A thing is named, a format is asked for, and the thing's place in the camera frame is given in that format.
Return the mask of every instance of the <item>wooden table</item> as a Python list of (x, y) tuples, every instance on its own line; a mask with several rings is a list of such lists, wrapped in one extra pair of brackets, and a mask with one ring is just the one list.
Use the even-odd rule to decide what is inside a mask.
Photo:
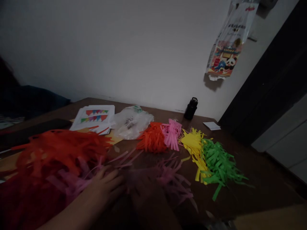
[[(79, 108), (87, 105), (115, 105), (115, 113), (120, 112), (123, 108), (131, 106), (130, 104), (118, 103), (95, 98), (86, 98), (76, 103), (70, 104), (61, 109), (46, 113), (37, 118), (17, 124), (6, 129), (6, 131), (17, 131), (41, 122), (54, 118), (73, 119), (77, 115)], [(214, 138), (213, 141), (219, 141), (223, 144), (224, 149), (235, 156), (237, 167), (250, 179), (250, 184), (256, 188), (249, 188), (244, 185), (229, 184), (228, 188), (222, 188), (217, 200), (212, 201), (212, 196), (217, 188), (217, 184), (204, 185), (196, 182), (195, 174), (197, 166), (192, 160), (185, 161), (179, 173), (184, 175), (191, 183), (191, 189), (194, 199), (197, 203), (199, 214), (189, 200), (176, 208), (176, 214), (182, 223), (193, 223), (200, 220), (208, 219), (206, 211), (211, 212), (217, 219), (232, 219), (238, 215), (253, 212), (265, 211), (270, 209), (281, 208), (293, 204), (301, 204), (303, 200), (292, 191), (284, 182), (281, 173), (276, 166), (270, 162), (263, 154), (252, 149), (246, 148), (235, 141), (227, 132), (223, 130), (210, 131), (203, 122), (215, 121), (212, 118), (194, 116), (191, 121), (183, 118), (182, 113), (165, 111), (160, 109), (142, 107), (154, 115), (156, 122), (167, 123), (169, 118), (177, 119), (183, 125), (184, 129), (194, 127), (200, 129), (207, 135), (207, 138)], [(136, 146), (138, 141), (123, 140), (116, 144), (121, 152), (130, 150)], [(188, 152), (182, 148), (177, 153), (180, 159), (189, 156)], [(151, 154), (141, 154), (137, 158), (140, 167), (146, 165), (148, 161), (155, 162), (155, 156)]]

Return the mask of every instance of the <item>person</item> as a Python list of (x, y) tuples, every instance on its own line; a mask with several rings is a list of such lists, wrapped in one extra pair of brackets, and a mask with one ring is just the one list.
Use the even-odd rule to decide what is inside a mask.
[[(108, 165), (97, 173), (92, 183), (71, 204), (38, 229), (89, 229), (126, 190), (124, 177), (117, 169), (112, 170)], [(130, 194), (141, 227), (158, 230), (182, 229), (156, 181), (143, 176), (135, 188), (130, 190)]]

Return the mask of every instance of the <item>bunting flag illustration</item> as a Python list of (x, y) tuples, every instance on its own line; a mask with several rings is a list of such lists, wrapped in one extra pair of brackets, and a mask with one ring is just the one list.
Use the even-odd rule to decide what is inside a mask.
[(91, 115), (91, 114), (100, 114), (100, 113), (108, 113), (108, 110), (87, 110), (86, 115)]
[(93, 117), (88, 117), (88, 118), (81, 118), (81, 123), (83, 122), (88, 122), (88, 121), (104, 121), (108, 115), (98, 115), (98, 116), (93, 116)]

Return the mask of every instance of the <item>red paper fringe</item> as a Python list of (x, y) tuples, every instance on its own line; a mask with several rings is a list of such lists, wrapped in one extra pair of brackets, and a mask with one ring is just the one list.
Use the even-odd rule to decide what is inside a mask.
[(66, 194), (46, 178), (59, 170), (79, 176), (83, 171), (80, 159), (90, 168), (105, 162), (111, 138), (96, 133), (69, 130), (51, 130), (30, 138), (30, 143), (13, 147), (23, 149), (17, 172), (0, 184), (0, 213), (4, 229), (36, 229), (61, 212), (66, 204)]
[(138, 145), (138, 150), (145, 150), (145, 152), (151, 153), (165, 153), (167, 152), (167, 146), (164, 143), (164, 135), (160, 126), (162, 123), (151, 122), (150, 126), (143, 132), (138, 138), (141, 140)]

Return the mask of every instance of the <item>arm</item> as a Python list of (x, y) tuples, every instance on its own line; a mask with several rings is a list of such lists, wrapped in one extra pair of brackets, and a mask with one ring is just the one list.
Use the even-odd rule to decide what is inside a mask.
[(89, 229), (99, 215), (126, 190), (124, 177), (118, 170), (105, 175), (111, 167), (104, 167), (94, 178), (92, 183), (61, 213), (56, 215), (39, 230)]

